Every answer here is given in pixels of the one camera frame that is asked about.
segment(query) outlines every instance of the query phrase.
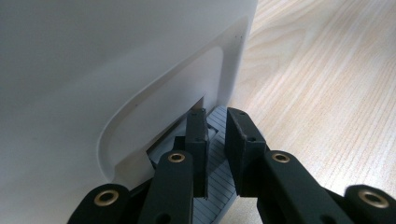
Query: striped gray object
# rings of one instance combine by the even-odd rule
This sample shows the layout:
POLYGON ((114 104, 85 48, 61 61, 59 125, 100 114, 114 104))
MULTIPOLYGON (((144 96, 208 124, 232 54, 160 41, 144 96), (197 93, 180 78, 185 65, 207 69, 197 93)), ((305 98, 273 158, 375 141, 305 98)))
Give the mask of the striped gray object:
POLYGON ((233 176, 224 155, 226 118, 227 108, 218 106, 206 119, 210 133, 215 134, 209 145, 209 197, 194 199, 194 224, 219 223, 236 198, 233 176))

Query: light wood surface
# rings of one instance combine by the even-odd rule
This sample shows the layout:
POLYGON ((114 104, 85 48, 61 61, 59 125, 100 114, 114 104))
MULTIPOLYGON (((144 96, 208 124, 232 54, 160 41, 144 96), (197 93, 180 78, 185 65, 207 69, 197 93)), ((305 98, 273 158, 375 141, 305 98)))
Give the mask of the light wood surface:
MULTIPOLYGON (((259 1, 230 106, 321 186, 396 198, 396 1, 259 1)), ((256 200, 222 223, 261 223, 256 200)))

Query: wood grain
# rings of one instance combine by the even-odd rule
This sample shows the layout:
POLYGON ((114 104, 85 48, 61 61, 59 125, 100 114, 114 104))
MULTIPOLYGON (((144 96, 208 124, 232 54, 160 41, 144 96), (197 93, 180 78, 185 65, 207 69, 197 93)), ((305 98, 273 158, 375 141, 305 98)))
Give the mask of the wood grain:
MULTIPOLYGON (((396 198, 396 1, 259 1, 229 106, 325 188, 396 198)), ((260 223, 237 199, 222 223, 260 223)))

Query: wooden floor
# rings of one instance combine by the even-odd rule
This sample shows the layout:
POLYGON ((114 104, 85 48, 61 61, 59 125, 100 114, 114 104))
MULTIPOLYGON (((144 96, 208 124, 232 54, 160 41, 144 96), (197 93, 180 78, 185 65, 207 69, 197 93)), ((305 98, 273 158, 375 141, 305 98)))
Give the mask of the wooden floor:
MULTIPOLYGON (((230 106, 323 187, 396 198, 396 1, 259 1, 230 106)), ((261 223, 256 200, 222 223, 261 223)))

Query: brass ring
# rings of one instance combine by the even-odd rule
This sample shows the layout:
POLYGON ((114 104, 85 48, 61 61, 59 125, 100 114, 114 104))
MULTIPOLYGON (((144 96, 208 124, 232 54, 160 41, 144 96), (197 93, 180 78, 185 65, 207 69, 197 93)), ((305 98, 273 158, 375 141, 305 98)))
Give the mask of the brass ring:
POLYGON ((101 207, 109 206, 109 205, 113 204, 118 198, 119 198, 119 193, 116 190, 107 189, 107 190, 100 192, 98 195, 96 195, 94 202, 96 205, 101 206, 101 207), (109 198, 107 200, 102 200, 101 197, 104 196, 105 194, 111 194, 111 198, 109 198))
POLYGON ((171 162, 181 162, 181 161, 184 161, 184 159, 186 159, 186 157, 181 153, 173 153, 168 156, 168 160, 171 162))
POLYGON ((272 158, 273 158, 274 161, 283 162, 283 163, 286 163, 286 162, 290 161, 290 158, 287 155, 282 154, 282 153, 275 153, 272 156, 272 158))
POLYGON ((382 197, 381 195, 374 193, 368 189, 361 189, 359 191, 359 197, 365 202, 370 204, 371 206, 377 207, 377 208, 387 208, 389 207, 389 202, 382 197))

